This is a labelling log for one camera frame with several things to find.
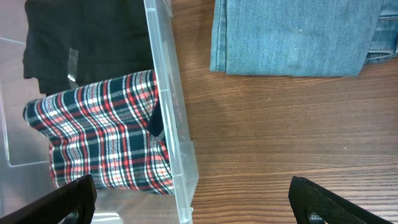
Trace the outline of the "red plaid shirt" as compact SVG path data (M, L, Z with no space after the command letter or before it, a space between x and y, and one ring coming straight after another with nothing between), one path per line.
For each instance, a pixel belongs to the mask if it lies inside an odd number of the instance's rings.
M30 101L23 117L49 140L56 187L91 175L97 189L174 192L153 70Z

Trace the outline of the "blue denim jeans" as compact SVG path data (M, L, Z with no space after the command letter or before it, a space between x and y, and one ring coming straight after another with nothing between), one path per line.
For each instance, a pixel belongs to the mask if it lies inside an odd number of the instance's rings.
M397 57L397 0L219 0L210 70L355 77Z

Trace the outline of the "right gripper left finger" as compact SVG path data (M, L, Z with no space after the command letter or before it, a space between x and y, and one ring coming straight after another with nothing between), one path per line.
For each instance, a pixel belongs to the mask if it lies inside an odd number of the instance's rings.
M7 224L90 224L97 192L93 177L84 175L1 218Z

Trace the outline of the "black garment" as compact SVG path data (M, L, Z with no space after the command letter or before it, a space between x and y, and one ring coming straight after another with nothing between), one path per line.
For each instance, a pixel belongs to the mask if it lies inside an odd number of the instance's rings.
M41 94L154 67L143 0L26 1L25 79Z

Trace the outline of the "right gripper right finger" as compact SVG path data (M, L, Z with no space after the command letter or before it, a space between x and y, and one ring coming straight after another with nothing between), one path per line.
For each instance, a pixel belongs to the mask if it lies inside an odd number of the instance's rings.
M292 177L288 197L297 224L392 224L304 177Z

